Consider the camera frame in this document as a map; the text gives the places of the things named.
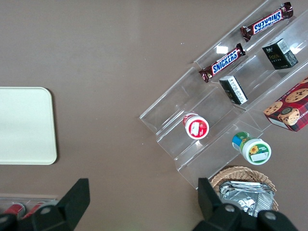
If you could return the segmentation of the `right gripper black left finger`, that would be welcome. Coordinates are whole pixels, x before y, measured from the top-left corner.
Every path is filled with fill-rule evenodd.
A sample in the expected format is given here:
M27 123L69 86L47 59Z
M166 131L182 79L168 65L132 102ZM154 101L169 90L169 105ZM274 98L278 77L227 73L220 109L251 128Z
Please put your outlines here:
M89 204L89 179L79 179L56 205L45 205L31 216L33 230L73 231Z

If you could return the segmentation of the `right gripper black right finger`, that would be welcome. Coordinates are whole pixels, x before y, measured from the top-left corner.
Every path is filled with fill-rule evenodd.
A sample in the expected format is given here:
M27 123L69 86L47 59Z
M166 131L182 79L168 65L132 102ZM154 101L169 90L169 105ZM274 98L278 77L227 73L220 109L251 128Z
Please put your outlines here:
M198 179L198 204L204 219L193 231L238 231L242 223L241 210L222 203L207 178Z

